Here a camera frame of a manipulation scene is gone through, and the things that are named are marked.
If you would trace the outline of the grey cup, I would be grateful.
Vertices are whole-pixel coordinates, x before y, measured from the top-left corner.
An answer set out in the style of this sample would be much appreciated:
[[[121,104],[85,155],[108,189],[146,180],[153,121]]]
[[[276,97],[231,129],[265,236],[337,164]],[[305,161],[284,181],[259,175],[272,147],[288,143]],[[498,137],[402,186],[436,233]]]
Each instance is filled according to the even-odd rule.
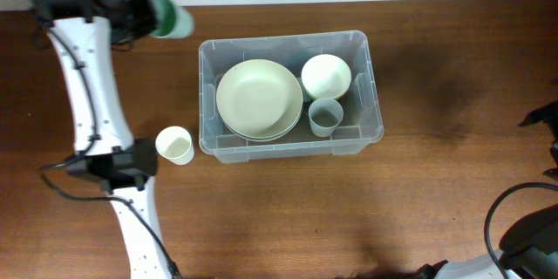
[[[310,105],[310,129],[317,137],[324,138],[333,134],[343,118],[344,109],[335,99],[317,99]]]

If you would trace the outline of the beige plate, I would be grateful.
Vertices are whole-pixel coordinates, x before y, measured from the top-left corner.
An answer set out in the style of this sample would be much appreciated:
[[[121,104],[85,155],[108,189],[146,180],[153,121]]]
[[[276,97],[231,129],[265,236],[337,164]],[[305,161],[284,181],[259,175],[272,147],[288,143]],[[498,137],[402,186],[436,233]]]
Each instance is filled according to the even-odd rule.
[[[286,130],[303,109],[303,92],[294,74],[277,62],[251,59],[230,68],[216,92],[221,119],[250,137]]]
[[[238,133],[237,131],[233,130],[227,123],[223,122],[224,125],[235,135],[240,136],[241,138],[245,139],[245,140],[251,140],[251,141],[255,141],[255,142],[269,142],[269,141],[273,141],[273,140],[278,140],[281,137],[283,137],[284,135],[286,135],[287,133],[289,133],[295,126],[296,124],[299,122],[300,118],[302,117],[302,111],[300,111],[298,117],[296,118],[296,120],[294,120],[294,122],[283,132],[278,133],[274,136],[269,136],[269,137],[263,137],[263,138],[256,138],[256,137],[250,137],[248,135],[243,135]]]

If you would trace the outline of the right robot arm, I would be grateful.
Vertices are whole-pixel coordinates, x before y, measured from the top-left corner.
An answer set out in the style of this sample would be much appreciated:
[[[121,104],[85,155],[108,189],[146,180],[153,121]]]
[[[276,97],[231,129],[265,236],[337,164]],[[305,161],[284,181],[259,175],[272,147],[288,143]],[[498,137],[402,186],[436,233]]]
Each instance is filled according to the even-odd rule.
[[[480,278],[556,278],[557,277],[557,206],[552,205],[520,218],[493,248],[490,227],[499,205],[512,194],[526,189],[556,191],[557,185],[526,182],[500,194],[487,211],[483,225],[485,255],[467,262],[426,264],[411,275],[426,279]]]

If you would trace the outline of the mint green cup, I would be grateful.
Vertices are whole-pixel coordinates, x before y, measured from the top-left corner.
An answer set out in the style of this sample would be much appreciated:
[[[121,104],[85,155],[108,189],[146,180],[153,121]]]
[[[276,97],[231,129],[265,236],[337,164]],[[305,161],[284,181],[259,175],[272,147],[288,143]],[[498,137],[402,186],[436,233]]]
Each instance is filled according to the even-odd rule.
[[[186,9],[172,0],[152,0],[152,4],[157,24],[151,37],[180,39],[194,33],[195,21]]]

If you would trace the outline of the white small bowl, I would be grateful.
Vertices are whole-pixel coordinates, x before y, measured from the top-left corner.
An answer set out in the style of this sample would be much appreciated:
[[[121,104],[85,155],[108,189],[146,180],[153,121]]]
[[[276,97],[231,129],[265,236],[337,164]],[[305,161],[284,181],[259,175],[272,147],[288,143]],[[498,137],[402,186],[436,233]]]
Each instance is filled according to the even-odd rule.
[[[340,99],[350,88],[352,74],[340,57],[321,54],[310,58],[303,66],[301,80],[313,99]]]

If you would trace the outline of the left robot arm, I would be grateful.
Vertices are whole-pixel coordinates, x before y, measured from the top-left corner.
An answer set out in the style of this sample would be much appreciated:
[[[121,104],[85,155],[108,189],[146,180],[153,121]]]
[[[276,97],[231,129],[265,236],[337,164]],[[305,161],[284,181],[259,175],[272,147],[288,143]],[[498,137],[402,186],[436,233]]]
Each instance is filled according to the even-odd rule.
[[[152,139],[133,136],[119,101],[112,49],[158,25],[152,0],[31,0],[62,66],[71,104],[74,153],[41,167],[62,197],[107,202],[119,221],[132,278],[179,278],[154,204],[158,168]]]

